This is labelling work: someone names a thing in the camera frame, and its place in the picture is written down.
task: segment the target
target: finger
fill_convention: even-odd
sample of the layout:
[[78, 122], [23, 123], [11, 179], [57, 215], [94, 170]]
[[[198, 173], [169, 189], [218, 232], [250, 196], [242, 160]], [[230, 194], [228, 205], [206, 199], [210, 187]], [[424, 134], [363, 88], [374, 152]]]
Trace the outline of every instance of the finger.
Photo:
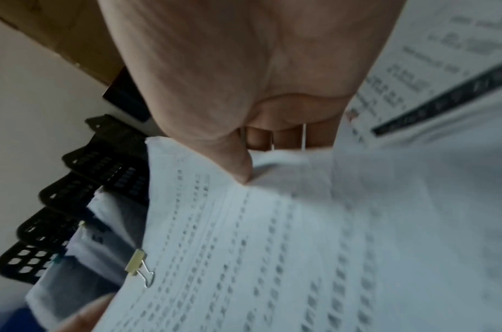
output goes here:
[[306, 148], [332, 147], [337, 136], [340, 115], [329, 120], [306, 125]]
[[246, 128], [247, 148], [250, 150], [271, 150], [271, 131], [257, 128]]
[[238, 131], [212, 141], [182, 141], [181, 144], [211, 159], [215, 164], [231, 174], [235, 180], [245, 183], [251, 177], [253, 162]]
[[67, 318], [56, 332], [91, 332], [113, 297], [114, 294], [108, 294], [87, 304], [78, 313]]
[[272, 97], [257, 103], [257, 114], [247, 125], [270, 131], [280, 131], [297, 125], [317, 123], [341, 115], [352, 96], [337, 98], [292, 94]]
[[273, 145], [275, 150], [301, 149], [303, 126], [291, 129], [273, 131]]

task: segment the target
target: white wall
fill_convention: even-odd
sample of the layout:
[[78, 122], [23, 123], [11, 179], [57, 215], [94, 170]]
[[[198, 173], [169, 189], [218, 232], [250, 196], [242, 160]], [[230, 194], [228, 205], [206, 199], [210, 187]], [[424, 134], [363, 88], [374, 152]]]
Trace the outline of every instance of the white wall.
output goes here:
[[[84, 120], [118, 113], [102, 99], [104, 90], [0, 23], [0, 255], [16, 242], [16, 228], [42, 208], [38, 192], [68, 173], [61, 156], [91, 138]], [[154, 124], [141, 129], [157, 132]], [[28, 289], [0, 277], [0, 312], [21, 304]]]

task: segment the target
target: hand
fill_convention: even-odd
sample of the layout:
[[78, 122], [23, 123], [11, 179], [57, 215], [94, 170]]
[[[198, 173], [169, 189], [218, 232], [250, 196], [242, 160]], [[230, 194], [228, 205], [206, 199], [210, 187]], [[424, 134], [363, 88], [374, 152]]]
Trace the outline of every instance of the hand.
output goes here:
[[155, 121], [240, 182], [247, 147], [332, 145], [405, 0], [100, 0]]
[[56, 332], [91, 332], [100, 320], [114, 294], [105, 295], [80, 309], [67, 318]]

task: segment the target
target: gold binder clip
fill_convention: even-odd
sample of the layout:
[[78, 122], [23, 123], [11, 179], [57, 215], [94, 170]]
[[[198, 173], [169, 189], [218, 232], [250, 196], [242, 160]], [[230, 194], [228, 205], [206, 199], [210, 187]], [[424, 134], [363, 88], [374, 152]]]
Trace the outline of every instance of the gold binder clip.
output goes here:
[[[143, 281], [145, 282], [145, 288], [149, 288], [154, 281], [154, 272], [149, 271], [149, 269], [147, 268], [147, 265], [144, 261], [145, 257], [147, 257], [147, 254], [143, 250], [136, 249], [135, 253], [131, 257], [131, 260], [125, 267], [125, 271], [129, 272], [131, 276], [141, 276], [143, 278]], [[144, 277], [143, 273], [140, 272], [140, 267], [142, 266], [147, 271], [147, 277]]]

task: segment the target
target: binder clip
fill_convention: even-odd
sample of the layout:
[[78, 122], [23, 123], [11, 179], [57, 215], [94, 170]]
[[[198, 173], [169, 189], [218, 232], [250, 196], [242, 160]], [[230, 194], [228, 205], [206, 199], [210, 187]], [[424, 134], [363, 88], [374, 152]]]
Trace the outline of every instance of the binder clip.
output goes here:
[[[149, 288], [154, 282], [154, 272], [149, 271], [149, 269], [147, 268], [147, 265], [144, 261], [145, 257], [147, 257], [147, 254], [143, 250], [136, 249], [135, 253], [131, 257], [131, 260], [125, 267], [125, 271], [129, 272], [131, 276], [141, 276], [143, 278], [143, 281], [145, 282], [145, 288]], [[142, 266], [147, 271], [146, 277], [143, 275], [143, 273], [140, 272], [140, 268]]]

